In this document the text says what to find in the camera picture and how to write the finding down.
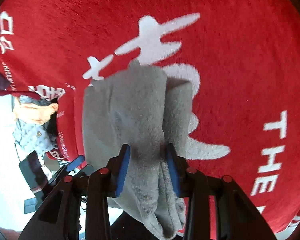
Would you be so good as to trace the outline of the grey knit sweater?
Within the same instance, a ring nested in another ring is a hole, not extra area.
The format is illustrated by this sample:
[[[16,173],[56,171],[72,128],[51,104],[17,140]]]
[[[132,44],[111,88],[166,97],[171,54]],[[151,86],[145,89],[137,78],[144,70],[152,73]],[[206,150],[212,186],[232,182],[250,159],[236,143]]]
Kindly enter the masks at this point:
[[[186,155],[191,109],[190,81],[137,61],[92,80],[84,92],[87,163],[101,168],[123,144],[130,146],[123,191],[109,205],[126,211],[158,239],[172,239],[185,224],[185,204],[173,191],[164,148],[172,143]]]

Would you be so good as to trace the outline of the pile of clothes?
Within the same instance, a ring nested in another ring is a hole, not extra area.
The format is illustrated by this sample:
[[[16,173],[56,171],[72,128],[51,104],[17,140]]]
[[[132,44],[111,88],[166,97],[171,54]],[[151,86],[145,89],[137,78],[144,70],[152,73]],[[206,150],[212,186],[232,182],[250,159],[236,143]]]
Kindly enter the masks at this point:
[[[46,152],[58,149],[56,113],[58,104],[45,99],[21,95],[14,99],[13,119],[15,144],[24,153]]]

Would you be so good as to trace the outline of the red wedding bedspread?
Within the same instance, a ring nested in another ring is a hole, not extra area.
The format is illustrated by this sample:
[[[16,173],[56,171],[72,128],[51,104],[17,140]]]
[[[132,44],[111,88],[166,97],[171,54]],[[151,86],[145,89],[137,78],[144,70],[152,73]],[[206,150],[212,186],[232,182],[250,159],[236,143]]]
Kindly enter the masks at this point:
[[[0,73],[57,99],[61,153],[84,153],[85,89],[155,66],[190,81],[191,166],[231,175],[274,232],[300,224],[300,14],[290,0],[4,0]]]

